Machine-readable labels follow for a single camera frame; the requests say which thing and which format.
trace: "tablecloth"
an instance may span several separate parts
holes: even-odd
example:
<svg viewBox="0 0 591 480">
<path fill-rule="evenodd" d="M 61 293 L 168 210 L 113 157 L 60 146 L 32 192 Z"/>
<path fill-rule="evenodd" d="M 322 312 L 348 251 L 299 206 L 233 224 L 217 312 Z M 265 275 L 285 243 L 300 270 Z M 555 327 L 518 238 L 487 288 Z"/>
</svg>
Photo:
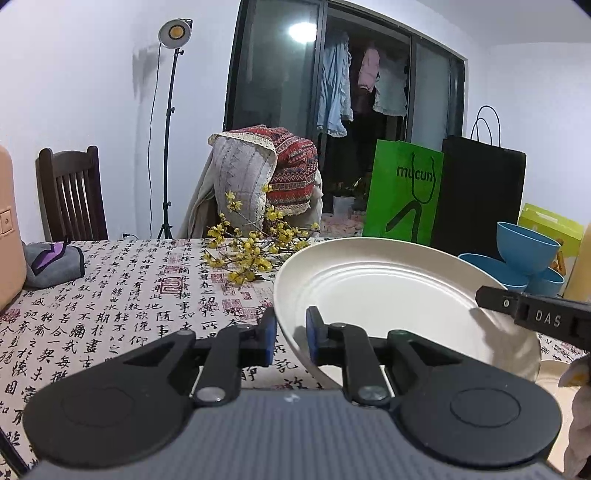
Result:
<svg viewBox="0 0 591 480">
<path fill-rule="evenodd" d="M 237 289 L 201 259 L 202 240 L 76 242 L 85 276 L 23 291 L 0 315 L 0 427 L 22 457 L 34 455 L 22 412 L 50 382 L 179 329 L 200 338 L 237 323 L 256 323 L 272 305 L 274 273 Z M 541 337 L 543 358 L 572 361 L 578 349 Z M 278 330 L 269 368 L 247 368 L 245 388 L 318 388 Z M 6 465 L 0 478 L 10 478 Z"/>
</svg>

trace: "yellow-green box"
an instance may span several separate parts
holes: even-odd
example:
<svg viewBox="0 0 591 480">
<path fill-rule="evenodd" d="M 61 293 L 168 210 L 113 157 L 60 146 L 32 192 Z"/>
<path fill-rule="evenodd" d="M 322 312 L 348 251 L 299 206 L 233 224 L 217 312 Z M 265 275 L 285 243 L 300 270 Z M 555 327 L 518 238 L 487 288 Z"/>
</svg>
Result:
<svg viewBox="0 0 591 480">
<path fill-rule="evenodd" d="M 564 277 L 564 285 L 560 290 L 562 295 L 569 282 L 570 273 L 573 271 L 574 261 L 579 254 L 583 225 L 530 203 L 524 205 L 517 224 L 549 236 L 560 243 L 561 247 L 550 267 Z"/>
</svg>

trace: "screw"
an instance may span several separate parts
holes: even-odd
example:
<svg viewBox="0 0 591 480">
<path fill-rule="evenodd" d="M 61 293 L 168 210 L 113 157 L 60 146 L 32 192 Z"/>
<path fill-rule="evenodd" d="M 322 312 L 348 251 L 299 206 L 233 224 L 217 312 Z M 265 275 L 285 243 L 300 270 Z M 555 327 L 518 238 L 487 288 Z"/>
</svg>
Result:
<svg viewBox="0 0 591 480">
<path fill-rule="evenodd" d="M 213 403 L 222 401 L 226 397 L 226 392 L 219 387 L 203 387 L 196 396 L 201 401 Z"/>
<path fill-rule="evenodd" d="M 365 401 L 380 401 L 388 396 L 388 391 L 378 385 L 366 385 L 361 387 L 358 393 Z"/>
</svg>

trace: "floor lamp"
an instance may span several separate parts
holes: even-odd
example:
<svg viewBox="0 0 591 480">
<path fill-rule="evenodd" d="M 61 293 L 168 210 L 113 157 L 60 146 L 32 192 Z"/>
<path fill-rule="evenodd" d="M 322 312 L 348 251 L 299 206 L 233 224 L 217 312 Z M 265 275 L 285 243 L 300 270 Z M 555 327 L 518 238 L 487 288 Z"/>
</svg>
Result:
<svg viewBox="0 0 591 480">
<path fill-rule="evenodd" d="M 164 131 L 164 201 L 162 205 L 164 221 L 162 227 L 160 227 L 158 240 L 160 240 L 163 234 L 165 239 L 171 239 L 173 237 L 168 223 L 168 207 L 171 206 L 171 203 L 168 201 L 168 136 L 170 133 L 170 116 L 174 113 L 174 107 L 171 106 L 173 101 L 174 72 L 177 68 L 178 55 L 184 53 L 184 50 L 180 50 L 180 48 L 189 41 L 192 26 L 193 20 L 177 18 L 166 22 L 160 28 L 160 32 L 158 32 L 158 39 L 163 47 L 174 50 L 173 69 L 170 74 L 170 88 L 168 90 L 168 107 L 166 109 L 166 129 Z"/>
</svg>

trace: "wooden chair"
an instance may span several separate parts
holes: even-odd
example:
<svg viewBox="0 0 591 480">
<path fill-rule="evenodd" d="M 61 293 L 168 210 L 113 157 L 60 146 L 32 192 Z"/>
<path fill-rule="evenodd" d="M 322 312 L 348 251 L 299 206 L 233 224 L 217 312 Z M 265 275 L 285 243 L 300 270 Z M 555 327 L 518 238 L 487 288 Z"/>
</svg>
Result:
<svg viewBox="0 0 591 480">
<path fill-rule="evenodd" d="M 99 150 L 39 153 L 39 176 L 54 242 L 108 240 L 100 191 Z"/>
</svg>

